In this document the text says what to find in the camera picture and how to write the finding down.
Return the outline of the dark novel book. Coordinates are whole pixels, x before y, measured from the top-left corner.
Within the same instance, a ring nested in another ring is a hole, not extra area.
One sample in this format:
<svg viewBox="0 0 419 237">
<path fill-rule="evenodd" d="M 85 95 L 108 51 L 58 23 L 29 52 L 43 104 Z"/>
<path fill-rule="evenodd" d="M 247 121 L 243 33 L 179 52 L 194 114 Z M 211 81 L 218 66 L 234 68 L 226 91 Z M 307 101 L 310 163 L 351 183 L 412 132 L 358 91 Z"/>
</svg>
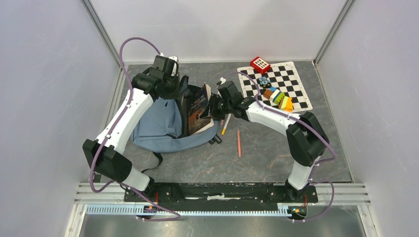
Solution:
<svg viewBox="0 0 419 237">
<path fill-rule="evenodd" d="M 211 88 L 204 83 L 189 99 L 188 130 L 190 135 L 202 133 L 214 125 L 213 119 L 209 116 L 210 97 Z"/>
</svg>

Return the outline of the blue student backpack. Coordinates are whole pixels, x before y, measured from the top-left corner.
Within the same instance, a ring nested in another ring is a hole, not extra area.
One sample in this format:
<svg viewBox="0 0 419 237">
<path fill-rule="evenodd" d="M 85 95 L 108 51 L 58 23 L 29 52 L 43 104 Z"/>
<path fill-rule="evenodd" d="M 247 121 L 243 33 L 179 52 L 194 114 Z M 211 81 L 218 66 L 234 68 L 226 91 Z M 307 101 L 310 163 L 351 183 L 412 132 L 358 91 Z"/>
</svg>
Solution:
<svg viewBox="0 0 419 237">
<path fill-rule="evenodd" d="M 202 133 L 190 135 L 188 130 L 189 99 L 201 87 L 189 84 L 189 78 L 180 80 L 180 97 L 158 98 L 142 116 L 131 134 L 131 141 L 140 148 L 149 150 L 163 162 L 163 154 L 174 153 L 209 143 L 218 135 L 221 120 L 213 119 L 214 125 Z"/>
</svg>

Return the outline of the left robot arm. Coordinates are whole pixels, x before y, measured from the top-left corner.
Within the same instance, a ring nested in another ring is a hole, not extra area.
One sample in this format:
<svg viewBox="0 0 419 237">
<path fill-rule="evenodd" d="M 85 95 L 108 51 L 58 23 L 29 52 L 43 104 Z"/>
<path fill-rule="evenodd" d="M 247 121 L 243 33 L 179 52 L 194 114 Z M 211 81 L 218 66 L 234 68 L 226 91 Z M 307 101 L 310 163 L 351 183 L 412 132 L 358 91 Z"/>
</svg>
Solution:
<svg viewBox="0 0 419 237">
<path fill-rule="evenodd" d="M 158 99 L 176 99 L 180 96 L 179 64 L 176 56 L 159 54 L 153 65 L 144 73 L 128 81 L 129 90 L 124 103 L 119 107 L 106 128 L 94 139 L 86 139 L 83 152 L 95 172 L 131 189 L 143 201 L 155 196 L 151 178 L 133 167 L 123 153 L 131 134 L 145 112 Z"/>
</svg>

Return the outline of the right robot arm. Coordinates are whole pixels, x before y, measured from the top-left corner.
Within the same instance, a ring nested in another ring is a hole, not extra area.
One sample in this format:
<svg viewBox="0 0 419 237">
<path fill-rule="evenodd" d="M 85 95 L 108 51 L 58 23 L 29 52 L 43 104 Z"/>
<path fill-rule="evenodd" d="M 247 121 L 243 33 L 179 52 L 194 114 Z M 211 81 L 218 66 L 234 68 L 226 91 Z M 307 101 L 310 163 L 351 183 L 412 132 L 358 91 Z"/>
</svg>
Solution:
<svg viewBox="0 0 419 237">
<path fill-rule="evenodd" d="M 263 105 L 254 97 L 244 97 L 232 81 L 217 83 L 218 94 L 212 94 L 210 113 L 214 119 L 232 114 L 238 119 L 265 125 L 287 138 L 294 159 L 291 174 L 286 180 L 285 194 L 291 201 L 305 196 L 305 188 L 316 161 L 324 153 L 329 140 L 311 112 L 294 114 Z"/>
</svg>

